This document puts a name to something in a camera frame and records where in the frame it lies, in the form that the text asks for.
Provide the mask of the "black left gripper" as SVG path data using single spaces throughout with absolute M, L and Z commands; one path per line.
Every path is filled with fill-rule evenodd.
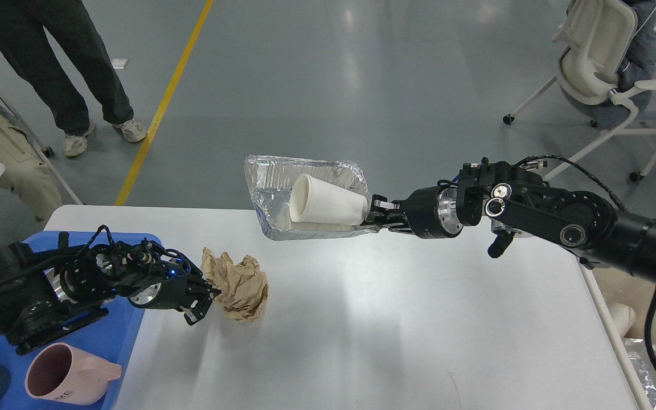
M 169 260 L 166 265 L 169 268 L 167 280 L 148 286 L 130 297 L 129 303 L 139 309 L 181 311 L 188 325 L 200 322 L 222 291 L 216 288 L 187 288 L 190 267 L 185 260 Z

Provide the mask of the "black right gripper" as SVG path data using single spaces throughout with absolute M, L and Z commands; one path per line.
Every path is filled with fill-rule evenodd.
M 458 236 L 463 224 L 456 212 L 457 189 L 437 185 L 414 191 L 407 198 L 407 215 L 402 200 L 372 195 L 366 226 L 386 228 L 391 232 L 409 232 L 421 239 L 445 239 Z

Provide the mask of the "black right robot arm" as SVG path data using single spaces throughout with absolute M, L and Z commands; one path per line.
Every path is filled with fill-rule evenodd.
M 453 238 L 482 217 L 499 223 L 490 257 L 497 259 L 518 236 L 528 233 L 567 249 L 585 267 L 604 265 L 655 286 L 645 318 L 645 349 L 656 371 L 651 330 L 656 312 L 656 220 L 628 212 L 616 195 L 551 187 L 532 169 L 545 156 L 518 163 L 466 163 L 452 179 L 390 202 L 373 195 L 365 226 L 422 239 Z

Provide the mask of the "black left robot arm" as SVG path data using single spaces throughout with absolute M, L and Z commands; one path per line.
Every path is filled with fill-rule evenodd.
M 83 245 L 60 232 L 52 250 L 0 248 L 0 337 L 18 355 L 99 321 L 116 297 L 139 309 L 174 309 L 193 325 L 220 294 L 182 252 L 148 239 L 115 241 L 103 225 Z

